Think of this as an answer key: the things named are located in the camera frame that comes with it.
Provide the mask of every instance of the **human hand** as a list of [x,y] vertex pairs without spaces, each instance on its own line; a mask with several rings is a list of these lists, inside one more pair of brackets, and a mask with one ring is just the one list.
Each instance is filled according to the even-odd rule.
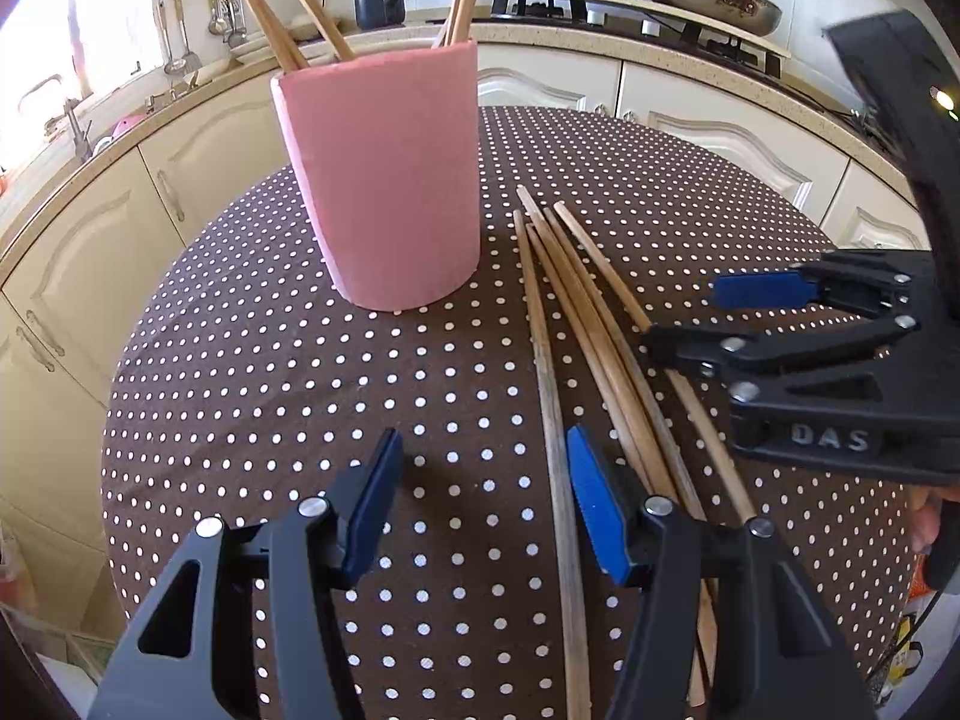
[[960,501],[960,488],[908,487],[910,507],[910,545],[923,552],[940,534],[939,500]]

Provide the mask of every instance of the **white cabinet door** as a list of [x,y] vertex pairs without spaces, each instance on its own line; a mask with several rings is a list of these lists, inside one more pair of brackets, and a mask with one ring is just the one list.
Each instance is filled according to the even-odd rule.
[[107,403],[124,344],[183,248],[131,151],[40,234],[3,292],[66,370]]
[[841,248],[930,248],[917,210],[856,162],[848,167],[822,227]]
[[477,100],[610,114],[621,64],[582,53],[486,44],[479,49]]
[[100,550],[106,414],[0,298],[0,498]]
[[849,161],[815,135],[757,105],[638,65],[624,65],[617,114],[730,160],[818,224]]
[[44,527],[2,499],[0,520],[20,546],[37,596],[37,616],[66,631],[79,630],[107,556]]
[[140,153],[189,245],[253,184],[290,164],[270,77],[246,81],[188,111],[141,143]]

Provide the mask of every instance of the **polka dot tablecloth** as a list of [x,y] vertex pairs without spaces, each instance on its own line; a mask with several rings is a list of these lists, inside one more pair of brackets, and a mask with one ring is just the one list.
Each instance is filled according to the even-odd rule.
[[[124,351],[104,430],[104,521],[128,614],[199,519],[219,514],[240,526],[286,512],[366,459],[395,426],[409,466],[380,557],[356,591],[337,598],[368,717],[565,715],[515,188],[542,203],[565,200],[655,322],[736,322],[777,334],[847,319],[813,308],[728,316],[707,306],[714,274],[784,268],[829,241],[702,148],[617,119],[539,108],[483,109],[480,146],[480,266],[430,306],[376,314],[340,298],[290,169],[227,208],[172,266]],[[565,422],[586,424],[616,457],[584,358],[555,296],[543,291]],[[629,322],[624,328],[639,346]],[[733,523],[683,407],[661,372],[649,375],[707,514]],[[724,392],[699,387],[723,430]],[[910,581],[901,487],[737,464],[866,671],[890,641]],[[600,573],[585,538],[581,550],[599,718],[637,596]],[[262,713],[280,717],[265,596],[254,600]]]

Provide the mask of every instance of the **pink cup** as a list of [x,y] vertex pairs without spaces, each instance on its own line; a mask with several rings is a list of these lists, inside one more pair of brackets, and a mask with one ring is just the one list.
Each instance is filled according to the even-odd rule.
[[271,86],[340,294],[402,311],[466,283],[480,260],[476,44],[368,55]]

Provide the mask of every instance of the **cabinet handle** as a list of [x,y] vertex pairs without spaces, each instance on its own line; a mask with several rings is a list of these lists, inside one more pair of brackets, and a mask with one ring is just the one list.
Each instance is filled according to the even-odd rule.
[[45,367],[46,370],[49,370],[51,373],[56,371],[56,366],[50,362],[49,359],[47,359],[47,356],[43,353],[42,349],[37,348],[37,344],[34,343],[34,340],[27,335],[26,330],[24,330],[22,327],[17,327],[16,335],[26,341],[27,346],[30,346],[30,353],[32,354],[32,357],[34,357],[34,359],[39,362],[40,365],[43,365],[43,367]]
[[184,206],[179,204],[179,195],[174,191],[173,187],[170,186],[166,173],[163,172],[163,170],[158,170],[157,178],[160,180],[160,189],[163,191],[164,199],[166,199],[170,207],[174,209],[176,220],[185,220],[186,214],[184,213]]
[[40,335],[43,336],[43,339],[46,341],[47,346],[53,349],[56,352],[58,357],[64,357],[66,351],[59,343],[56,342],[54,334],[50,332],[50,328],[47,327],[43,322],[40,321],[40,317],[37,317],[37,314],[34,311],[28,311],[26,314],[27,322],[35,324],[37,330],[40,330]]

